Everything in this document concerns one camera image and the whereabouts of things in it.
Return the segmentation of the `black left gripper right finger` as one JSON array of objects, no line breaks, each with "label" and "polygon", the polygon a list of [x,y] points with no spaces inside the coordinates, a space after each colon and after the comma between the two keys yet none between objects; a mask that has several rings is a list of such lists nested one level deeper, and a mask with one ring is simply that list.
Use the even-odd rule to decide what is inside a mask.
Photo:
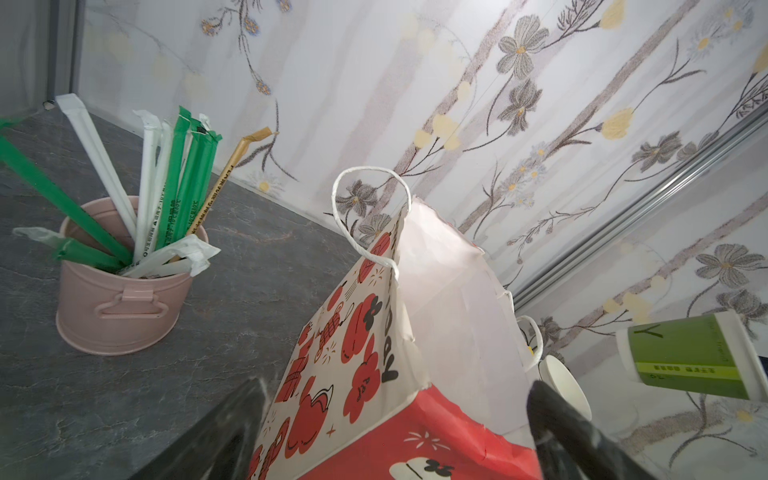
[{"label": "black left gripper right finger", "polygon": [[654,478],[546,383],[528,394],[527,416],[543,478]]}]

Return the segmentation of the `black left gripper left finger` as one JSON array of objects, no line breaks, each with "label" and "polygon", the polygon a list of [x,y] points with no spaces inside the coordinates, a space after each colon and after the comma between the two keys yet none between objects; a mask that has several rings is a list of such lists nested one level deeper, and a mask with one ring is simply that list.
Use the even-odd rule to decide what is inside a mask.
[{"label": "black left gripper left finger", "polygon": [[265,382],[247,380],[134,479],[245,479],[268,406]]}]

